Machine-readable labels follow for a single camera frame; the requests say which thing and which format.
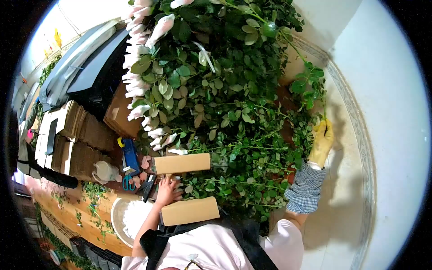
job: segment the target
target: black apron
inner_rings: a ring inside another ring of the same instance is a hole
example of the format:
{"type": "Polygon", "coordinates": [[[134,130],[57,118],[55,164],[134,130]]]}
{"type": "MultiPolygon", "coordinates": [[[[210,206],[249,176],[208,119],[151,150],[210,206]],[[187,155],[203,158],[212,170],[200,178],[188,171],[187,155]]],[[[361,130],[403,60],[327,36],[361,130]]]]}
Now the black apron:
{"type": "Polygon", "coordinates": [[[35,160],[35,148],[28,143],[26,143],[26,146],[29,161],[18,160],[18,162],[21,164],[27,164],[29,166],[29,174],[30,170],[33,169],[38,171],[41,177],[44,177],[45,179],[54,182],[57,185],[68,188],[78,187],[78,179],[76,179],[75,177],[64,175],[51,169],[42,168],[41,166],[39,166],[39,164],[35,160]]]}
{"type": "Polygon", "coordinates": [[[149,260],[146,270],[156,270],[168,238],[207,224],[217,224],[232,230],[235,239],[255,270],[277,270],[276,265],[259,244],[259,224],[251,219],[235,222],[220,211],[220,218],[177,226],[164,226],[159,223],[157,231],[148,230],[141,236],[140,244],[149,260]]]}

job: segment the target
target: pink shirt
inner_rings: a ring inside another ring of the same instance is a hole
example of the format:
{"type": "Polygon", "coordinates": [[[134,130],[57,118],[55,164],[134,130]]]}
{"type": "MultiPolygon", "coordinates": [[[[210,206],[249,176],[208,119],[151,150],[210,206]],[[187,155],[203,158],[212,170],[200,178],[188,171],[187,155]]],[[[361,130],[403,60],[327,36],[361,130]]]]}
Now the pink shirt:
{"type": "MultiPolygon", "coordinates": [[[[298,270],[302,265],[303,242],[299,229],[286,219],[280,220],[260,246],[279,270],[298,270]]],[[[167,267],[184,269],[188,256],[205,270],[252,270],[253,267],[230,229],[208,224],[181,235],[172,236],[159,260],[157,270],[167,267]]],[[[145,270],[148,257],[123,257],[122,270],[145,270]]],[[[198,269],[190,265],[189,269],[198,269]]]]}

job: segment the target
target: plastic container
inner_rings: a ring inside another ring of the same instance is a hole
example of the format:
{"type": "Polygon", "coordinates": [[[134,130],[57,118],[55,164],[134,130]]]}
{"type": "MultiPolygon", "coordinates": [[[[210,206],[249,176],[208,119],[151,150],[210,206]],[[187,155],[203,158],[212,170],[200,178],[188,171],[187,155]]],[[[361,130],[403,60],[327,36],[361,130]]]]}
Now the plastic container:
{"type": "Polygon", "coordinates": [[[96,167],[96,171],[92,172],[92,175],[94,179],[101,184],[114,181],[119,175],[118,168],[111,166],[108,162],[98,161],[93,165],[96,167]]]}

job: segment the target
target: tiled floor border pattern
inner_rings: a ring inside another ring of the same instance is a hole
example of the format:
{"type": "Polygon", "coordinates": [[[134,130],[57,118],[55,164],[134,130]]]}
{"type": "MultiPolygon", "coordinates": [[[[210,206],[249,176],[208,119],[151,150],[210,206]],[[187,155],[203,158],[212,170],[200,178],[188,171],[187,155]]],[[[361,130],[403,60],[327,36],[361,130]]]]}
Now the tiled floor border pattern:
{"type": "Polygon", "coordinates": [[[372,230],[372,222],[375,214],[375,175],[374,175],[374,162],[372,159],[372,147],[368,137],[364,119],[360,113],[359,107],[355,101],[354,95],[349,88],[347,82],[342,76],[341,72],[331,60],[329,55],[321,49],[311,45],[307,41],[294,37],[293,44],[302,50],[317,57],[326,66],[325,68],[330,73],[342,96],[343,102],[348,110],[349,117],[353,124],[356,134],[357,143],[359,147],[360,157],[362,161],[362,174],[363,174],[363,217],[362,226],[359,237],[359,247],[357,248],[350,270],[358,270],[362,265],[363,258],[366,254],[368,247],[369,236],[372,230]]]}

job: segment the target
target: blue checkered sleeve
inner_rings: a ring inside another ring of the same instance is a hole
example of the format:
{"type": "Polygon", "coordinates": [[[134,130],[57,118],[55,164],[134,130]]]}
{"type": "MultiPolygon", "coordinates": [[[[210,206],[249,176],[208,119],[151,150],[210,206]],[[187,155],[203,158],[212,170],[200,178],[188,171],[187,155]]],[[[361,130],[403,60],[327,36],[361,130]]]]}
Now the blue checkered sleeve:
{"type": "Polygon", "coordinates": [[[325,176],[325,169],[315,170],[309,164],[303,164],[302,170],[295,174],[294,183],[285,190],[285,197],[289,200],[286,208],[298,214],[316,211],[325,176]]]}

